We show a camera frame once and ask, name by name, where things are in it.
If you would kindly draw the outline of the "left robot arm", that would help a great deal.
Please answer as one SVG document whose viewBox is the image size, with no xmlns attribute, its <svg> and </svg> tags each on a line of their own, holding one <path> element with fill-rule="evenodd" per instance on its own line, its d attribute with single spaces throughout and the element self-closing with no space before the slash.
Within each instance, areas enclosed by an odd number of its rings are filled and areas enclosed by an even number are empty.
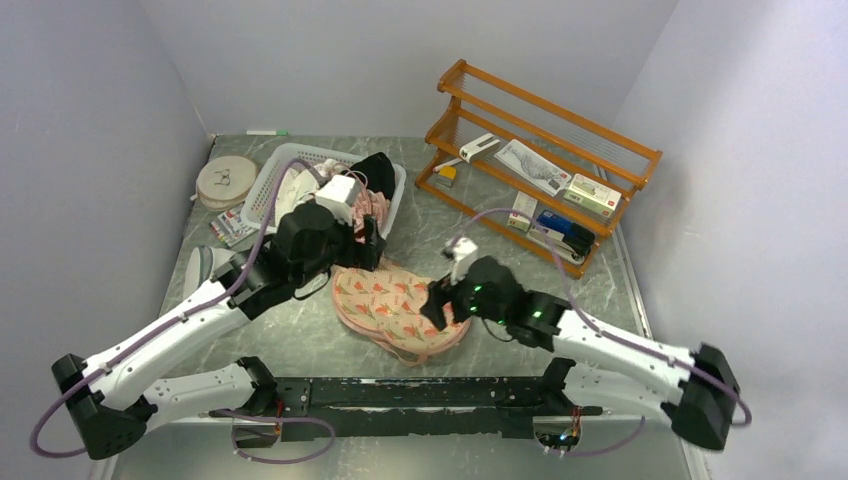
<svg viewBox="0 0 848 480">
<path fill-rule="evenodd" d="M 213 340 L 267 310 L 335 266 L 373 271 L 386 246 L 372 215 L 363 232 L 310 200 L 260 232 L 177 307 L 120 344 L 51 367 L 65 406 L 93 460 L 117 455 L 154 429 L 201 412 L 261 416 L 281 403 L 275 377 L 256 356 L 217 371 L 166 379 L 165 373 Z"/>
</svg>

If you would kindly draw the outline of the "floral mesh laundry bag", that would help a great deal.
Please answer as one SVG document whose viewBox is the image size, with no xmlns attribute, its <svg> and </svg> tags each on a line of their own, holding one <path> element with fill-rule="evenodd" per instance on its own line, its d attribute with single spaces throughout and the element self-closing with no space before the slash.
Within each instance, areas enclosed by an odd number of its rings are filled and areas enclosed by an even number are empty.
<svg viewBox="0 0 848 480">
<path fill-rule="evenodd" d="M 454 322 L 439 330 L 420 313 L 430 282 L 385 260 L 375 271 L 338 267 L 333 304 L 347 328 L 413 367 L 458 346 L 470 330 Z"/>
</svg>

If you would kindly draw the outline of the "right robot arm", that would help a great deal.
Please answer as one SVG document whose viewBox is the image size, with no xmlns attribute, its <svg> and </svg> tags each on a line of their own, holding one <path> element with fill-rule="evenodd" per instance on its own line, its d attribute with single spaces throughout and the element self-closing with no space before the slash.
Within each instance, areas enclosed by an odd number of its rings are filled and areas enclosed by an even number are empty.
<svg viewBox="0 0 848 480">
<path fill-rule="evenodd" d="M 550 413 L 574 404 L 606 407 L 663 420 L 705 450 L 726 446 L 741 388 L 715 346 L 666 345 L 580 314 L 562 298 L 525 289 L 490 256 L 473 262 L 460 280 L 446 275 L 430 282 L 420 312 L 439 330 L 476 317 L 504 326 L 529 348 L 588 361 L 541 385 L 540 402 Z"/>
</svg>

